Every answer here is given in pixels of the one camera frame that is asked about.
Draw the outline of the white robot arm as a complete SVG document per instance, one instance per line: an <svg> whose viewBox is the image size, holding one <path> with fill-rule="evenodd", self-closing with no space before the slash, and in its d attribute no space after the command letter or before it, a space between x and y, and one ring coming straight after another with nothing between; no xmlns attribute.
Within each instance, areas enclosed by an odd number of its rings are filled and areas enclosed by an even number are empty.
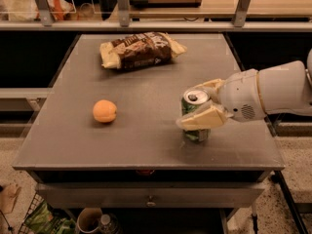
<svg viewBox="0 0 312 234"><path fill-rule="evenodd" d="M270 114L312 115L312 58L262 69L235 73L225 80L214 79L194 87L206 92L194 111L176 120L183 130L217 128L233 119L261 120Z"/></svg>

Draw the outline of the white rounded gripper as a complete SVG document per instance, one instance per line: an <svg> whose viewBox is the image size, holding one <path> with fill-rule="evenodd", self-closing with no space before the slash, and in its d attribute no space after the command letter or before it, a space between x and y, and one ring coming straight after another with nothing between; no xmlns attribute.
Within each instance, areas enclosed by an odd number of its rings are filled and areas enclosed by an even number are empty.
<svg viewBox="0 0 312 234"><path fill-rule="evenodd" d="M258 71L255 69L235 73L225 81L213 79L196 85L196 88L204 89L211 99L217 99L218 95L220 104L208 101L178 118L177 126L185 131L218 128L229 118L248 122L265 117L259 96Z"/></svg>

